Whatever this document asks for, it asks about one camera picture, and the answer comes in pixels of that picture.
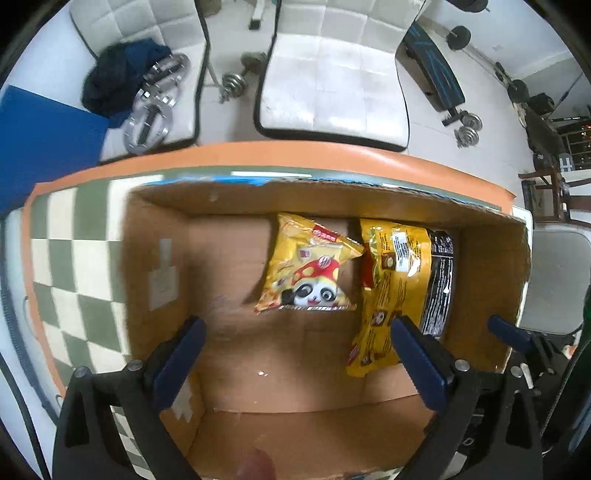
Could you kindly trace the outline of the black snack pack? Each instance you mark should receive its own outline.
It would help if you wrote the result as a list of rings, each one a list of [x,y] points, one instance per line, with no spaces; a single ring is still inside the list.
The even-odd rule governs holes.
[[[445,231],[427,230],[431,241],[431,273],[420,329],[441,338],[449,319],[455,274],[454,239]]]

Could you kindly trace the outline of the yellow chocolate snack pack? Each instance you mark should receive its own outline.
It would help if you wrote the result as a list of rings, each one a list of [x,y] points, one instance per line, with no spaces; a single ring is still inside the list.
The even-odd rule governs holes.
[[[360,225],[366,247],[362,323],[346,365],[349,376],[356,378],[398,363],[392,323],[403,316],[421,322],[432,265],[426,228],[374,219],[362,219]]]

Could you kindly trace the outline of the yellow panda snack bag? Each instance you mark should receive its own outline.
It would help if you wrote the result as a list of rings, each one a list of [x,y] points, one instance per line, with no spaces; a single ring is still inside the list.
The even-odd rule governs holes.
[[[351,311],[339,286],[342,266],[360,258],[363,246],[311,219],[277,215],[279,228],[254,310]]]

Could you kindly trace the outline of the brown wooden chair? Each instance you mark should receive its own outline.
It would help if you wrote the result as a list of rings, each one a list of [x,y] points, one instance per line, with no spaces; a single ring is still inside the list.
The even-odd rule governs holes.
[[[572,190],[590,185],[590,178],[568,181],[555,167],[520,173],[524,204],[535,226],[565,224],[590,229],[589,220],[575,219],[572,211],[590,214],[590,195]]]

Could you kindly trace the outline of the checkered table mat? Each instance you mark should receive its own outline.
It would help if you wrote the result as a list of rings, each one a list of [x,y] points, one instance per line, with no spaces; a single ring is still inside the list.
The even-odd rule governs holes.
[[[193,147],[40,183],[23,211],[25,285],[38,339],[64,399],[77,368],[93,374],[117,372],[133,360],[147,360],[156,349],[145,359],[131,354],[121,274],[122,220],[131,190],[178,181],[349,183],[433,195],[514,217],[512,195],[486,181],[407,155],[322,142]],[[353,310],[360,311],[362,323],[361,272],[362,258],[349,261],[339,273],[339,286],[356,306]],[[161,421],[165,412],[191,416],[190,372],[172,406],[159,413]],[[157,479],[123,410],[110,410],[138,479]],[[256,456],[263,475],[281,479],[269,454],[259,449],[249,454]]]

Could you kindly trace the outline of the cardboard box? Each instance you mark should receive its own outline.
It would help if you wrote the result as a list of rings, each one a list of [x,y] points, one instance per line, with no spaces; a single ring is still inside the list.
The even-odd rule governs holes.
[[[457,269],[444,344],[488,372],[507,357],[488,318],[516,320],[530,275],[526,225],[433,195],[349,183],[178,181],[128,193],[121,274],[132,356],[145,359],[190,316],[206,326],[189,376],[192,414],[162,415],[193,469],[228,479],[253,449],[270,455],[281,479],[400,467],[432,414],[402,366],[348,375],[360,311],[254,310],[280,212],[352,238],[363,218],[450,232]]]

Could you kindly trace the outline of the chrome dumbbell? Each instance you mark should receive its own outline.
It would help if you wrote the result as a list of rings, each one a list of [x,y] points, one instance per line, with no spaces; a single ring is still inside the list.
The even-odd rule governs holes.
[[[461,118],[461,126],[454,131],[459,148],[474,147],[479,143],[479,132],[483,129],[481,118],[473,113],[465,113]]]
[[[224,73],[221,78],[221,96],[219,102],[225,103],[230,99],[239,98],[249,88],[246,76],[259,75],[266,66],[267,55],[264,52],[245,52],[240,57],[242,72]]]

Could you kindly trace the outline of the blue cushion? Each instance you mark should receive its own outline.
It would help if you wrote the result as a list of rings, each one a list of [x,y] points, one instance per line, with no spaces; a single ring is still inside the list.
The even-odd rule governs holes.
[[[98,164],[108,121],[10,86],[1,98],[1,215],[34,186]]]

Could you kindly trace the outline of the chrome weight plates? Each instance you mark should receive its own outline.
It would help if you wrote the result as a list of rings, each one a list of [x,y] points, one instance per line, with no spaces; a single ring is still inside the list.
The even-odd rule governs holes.
[[[157,61],[144,74],[132,111],[123,124],[123,143],[128,153],[142,155],[168,136],[173,125],[172,109],[189,70],[190,59],[176,53]]]

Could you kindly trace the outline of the dark clothes pile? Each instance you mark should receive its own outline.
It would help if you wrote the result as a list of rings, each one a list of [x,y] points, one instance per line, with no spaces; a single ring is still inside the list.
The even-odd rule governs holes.
[[[106,118],[109,129],[120,128],[132,110],[144,74],[170,54],[169,47],[151,38],[107,47],[85,78],[82,105]]]

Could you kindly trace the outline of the black sit-up bench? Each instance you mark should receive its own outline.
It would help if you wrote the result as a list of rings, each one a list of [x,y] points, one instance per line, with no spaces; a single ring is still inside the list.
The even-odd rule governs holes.
[[[418,23],[408,29],[403,45],[410,58],[416,61],[426,77],[438,105],[449,115],[442,121],[444,126],[460,121],[466,114],[458,107],[465,103],[464,92],[451,66],[439,47]]]

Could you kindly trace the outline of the right white padded chair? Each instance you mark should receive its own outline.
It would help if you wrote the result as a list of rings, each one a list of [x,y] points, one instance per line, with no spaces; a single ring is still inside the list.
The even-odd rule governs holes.
[[[397,52],[426,4],[280,1],[253,121],[267,138],[407,149]]]

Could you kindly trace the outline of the white padded chair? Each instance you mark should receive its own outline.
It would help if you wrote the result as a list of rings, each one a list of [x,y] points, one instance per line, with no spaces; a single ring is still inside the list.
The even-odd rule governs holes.
[[[267,138],[407,149],[397,52],[426,4],[280,1],[253,121]]]
[[[83,107],[108,121],[101,159],[197,142],[209,37],[193,1],[74,1],[70,17],[96,63]]]

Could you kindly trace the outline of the left white padded chair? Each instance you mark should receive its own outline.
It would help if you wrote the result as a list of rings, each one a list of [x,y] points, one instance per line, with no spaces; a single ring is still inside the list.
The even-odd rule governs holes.
[[[96,63],[83,107],[108,121],[101,159],[197,142],[209,37],[193,1],[74,1],[70,17]]]

